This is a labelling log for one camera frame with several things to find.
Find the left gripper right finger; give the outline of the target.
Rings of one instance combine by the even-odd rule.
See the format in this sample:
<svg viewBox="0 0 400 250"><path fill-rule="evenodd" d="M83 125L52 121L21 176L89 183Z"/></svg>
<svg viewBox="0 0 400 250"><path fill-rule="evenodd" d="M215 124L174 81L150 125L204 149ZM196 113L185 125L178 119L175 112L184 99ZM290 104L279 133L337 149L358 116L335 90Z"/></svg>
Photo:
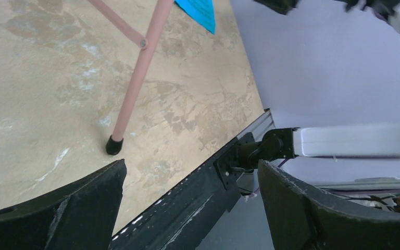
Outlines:
<svg viewBox="0 0 400 250"><path fill-rule="evenodd" d="M400 249L400 214L356 204L261 160L258 181L275 249Z"/></svg>

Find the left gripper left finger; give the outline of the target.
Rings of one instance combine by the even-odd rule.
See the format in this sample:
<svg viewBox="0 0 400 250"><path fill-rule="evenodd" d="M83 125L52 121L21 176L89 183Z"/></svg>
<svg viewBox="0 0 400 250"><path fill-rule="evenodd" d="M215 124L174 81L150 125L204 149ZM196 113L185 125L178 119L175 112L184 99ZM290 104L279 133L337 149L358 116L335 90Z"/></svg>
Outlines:
<svg viewBox="0 0 400 250"><path fill-rule="evenodd" d="M86 177L0 209L0 249L108 249L127 168L116 160Z"/></svg>

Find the blue sheet music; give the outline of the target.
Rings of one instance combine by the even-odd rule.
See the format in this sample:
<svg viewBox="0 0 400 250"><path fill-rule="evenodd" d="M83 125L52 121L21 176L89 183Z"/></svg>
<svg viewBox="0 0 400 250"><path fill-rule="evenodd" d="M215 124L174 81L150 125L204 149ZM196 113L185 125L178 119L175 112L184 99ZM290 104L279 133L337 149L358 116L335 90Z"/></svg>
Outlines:
<svg viewBox="0 0 400 250"><path fill-rule="evenodd" d="M215 34L216 21L212 0L175 0L175 3L203 28Z"/></svg>

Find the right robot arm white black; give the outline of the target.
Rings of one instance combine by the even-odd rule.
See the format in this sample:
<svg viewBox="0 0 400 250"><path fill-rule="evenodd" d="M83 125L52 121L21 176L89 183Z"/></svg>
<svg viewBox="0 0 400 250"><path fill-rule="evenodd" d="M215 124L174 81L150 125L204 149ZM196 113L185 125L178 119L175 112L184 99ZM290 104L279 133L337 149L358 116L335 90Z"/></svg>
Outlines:
<svg viewBox="0 0 400 250"><path fill-rule="evenodd" d="M371 9L400 35L400 1L343 3L346 12ZM261 160L296 157L400 158L400 122L272 129L260 142L237 145L235 156L245 170L256 169Z"/></svg>

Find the pink music stand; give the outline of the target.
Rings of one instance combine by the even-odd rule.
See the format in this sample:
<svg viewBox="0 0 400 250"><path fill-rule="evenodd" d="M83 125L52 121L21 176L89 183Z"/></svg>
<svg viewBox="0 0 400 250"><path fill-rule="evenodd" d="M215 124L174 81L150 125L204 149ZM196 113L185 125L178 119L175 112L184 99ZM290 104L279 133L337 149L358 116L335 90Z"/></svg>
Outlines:
<svg viewBox="0 0 400 250"><path fill-rule="evenodd" d="M126 21L124 21L103 1L93 0L90 1L90 3L122 34L141 49L114 130L105 145L105 151L107 154L117 155L122 149L123 137L130 121L134 105L144 83L147 71L174 1L157 1L145 36L127 24Z"/></svg>

